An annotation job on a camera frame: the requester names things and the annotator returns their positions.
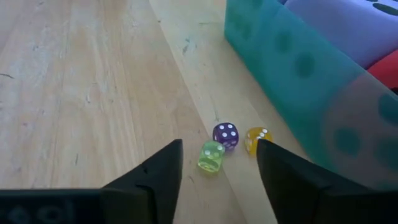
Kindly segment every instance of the table surface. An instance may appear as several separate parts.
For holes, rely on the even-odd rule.
[[[305,157],[225,40],[225,4],[0,0],[0,187],[101,187],[182,138],[175,223],[276,223],[242,139],[217,177],[196,167],[223,121]]]

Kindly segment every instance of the black plastic part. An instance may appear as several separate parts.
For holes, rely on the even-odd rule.
[[[368,189],[267,140],[257,162],[279,224],[398,223],[397,191]]]
[[[0,190],[0,223],[169,224],[181,177],[178,139],[102,189]]]

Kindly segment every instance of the purple object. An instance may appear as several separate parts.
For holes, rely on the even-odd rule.
[[[396,0],[288,0],[285,7],[365,69],[398,49]]]
[[[218,124],[213,129],[213,140],[222,143],[226,151],[233,151],[239,141],[238,130],[231,123]]]

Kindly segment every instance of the teal translucent container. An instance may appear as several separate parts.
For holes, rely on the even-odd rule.
[[[225,36],[316,164],[398,189],[398,97],[277,0],[228,0]]]

